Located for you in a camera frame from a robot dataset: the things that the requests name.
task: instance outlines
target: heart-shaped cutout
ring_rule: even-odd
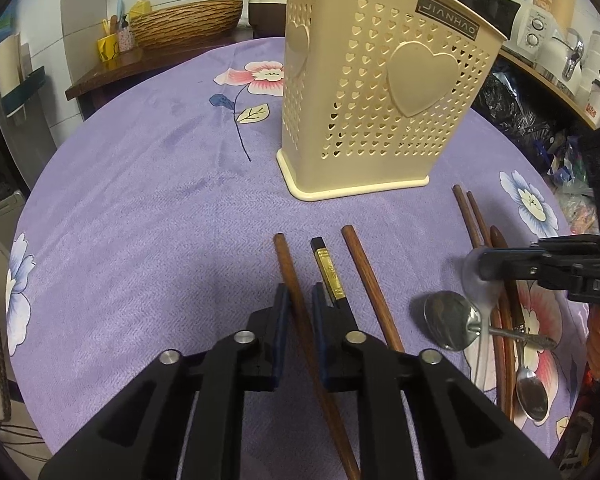
[[[433,106],[456,84],[458,62],[446,52],[433,54],[419,41],[402,43],[387,65],[391,99],[405,117]]]
[[[290,22],[285,33],[285,76],[296,77],[309,54],[309,29]]]

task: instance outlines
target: faucet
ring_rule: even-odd
[[[571,80],[571,76],[573,75],[573,71],[576,68],[576,65],[582,59],[582,54],[584,53],[584,42],[582,41],[582,37],[576,30],[573,28],[568,28],[567,33],[573,34],[576,36],[576,45],[571,48],[571,54],[567,59],[567,64],[564,66],[564,70],[562,71],[562,76],[567,80]]]

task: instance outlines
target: yellow cup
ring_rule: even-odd
[[[118,46],[118,35],[110,34],[101,40],[98,40],[98,54],[101,61],[108,61],[118,56],[120,47]]]

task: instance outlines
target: microwave oven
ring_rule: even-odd
[[[552,36],[562,38],[552,14],[524,0],[459,1],[504,34],[504,49],[528,64],[536,61],[546,40]]]

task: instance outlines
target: flower print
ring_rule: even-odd
[[[518,282],[518,294],[520,295],[522,313],[525,317],[526,331],[531,334],[549,336],[555,342],[559,343],[562,338],[562,315],[560,314],[560,306],[555,296],[558,292],[542,288],[536,282]],[[478,359],[477,339],[464,350],[464,357],[473,372]],[[555,358],[549,350],[526,345],[525,366],[535,372],[542,381],[542,384],[544,384],[547,392],[549,400],[547,416],[544,420],[536,422],[536,425],[541,426],[549,417],[552,403],[558,393],[558,370]],[[493,342],[490,337],[487,380],[484,390],[493,390],[495,387],[495,357],[493,354]],[[526,422],[526,415],[518,404],[516,404],[514,415],[514,422],[519,428],[522,428]]]
[[[9,268],[7,269],[7,289],[5,304],[7,309],[7,340],[9,355],[13,355],[16,346],[22,344],[27,335],[27,325],[31,315],[29,300],[24,295],[29,273],[36,265],[33,255],[25,256],[27,241],[22,233],[11,248]]]
[[[518,204],[518,213],[530,231],[539,238],[549,238],[558,235],[558,219],[540,191],[517,171],[509,176],[500,172],[502,189]]]
[[[247,63],[244,68],[245,70],[230,68],[214,79],[214,82],[219,85],[242,86],[233,101],[224,94],[214,94],[209,98],[209,102],[213,106],[224,107],[232,111],[240,145],[247,156],[247,160],[250,162],[251,157],[244,145],[244,139],[240,132],[240,124],[259,123],[263,121],[269,117],[269,105],[263,103],[238,113],[235,109],[238,97],[240,97],[245,88],[250,94],[266,94],[281,97],[285,86],[285,68],[282,63],[277,61],[253,61]]]
[[[254,61],[247,63],[244,70],[230,68],[222,72],[214,81],[219,85],[248,85],[250,94],[282,96],[285,85],[285,69],[277,61]]]

